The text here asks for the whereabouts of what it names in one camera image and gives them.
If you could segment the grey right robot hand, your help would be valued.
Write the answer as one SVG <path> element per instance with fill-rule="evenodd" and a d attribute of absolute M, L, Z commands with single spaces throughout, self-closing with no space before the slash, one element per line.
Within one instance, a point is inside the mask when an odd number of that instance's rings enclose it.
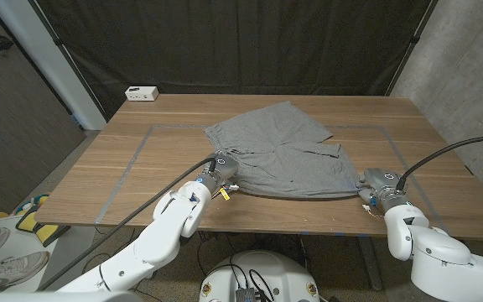
<path fill-rule="evenodd" d="M 394 206 L 406 205 L 404 192 L 396 189 L 401 175 L 390 170 L 369 168 L 357 182 L 358 195 L 371 206 L 382 206 L 387 212 Z"/>

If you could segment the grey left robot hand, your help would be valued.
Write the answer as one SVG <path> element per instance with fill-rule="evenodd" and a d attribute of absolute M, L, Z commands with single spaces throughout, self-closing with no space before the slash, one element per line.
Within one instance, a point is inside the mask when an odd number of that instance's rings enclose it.
<path fill-rule="evenodd" d="M 212 161 L 205 164 L 197 178 L 201 179 L 201 183 L 211 194 L 214 194 L 236 175 L 239 163 L 229 154 L 217 153 L 210 156 Z"/>

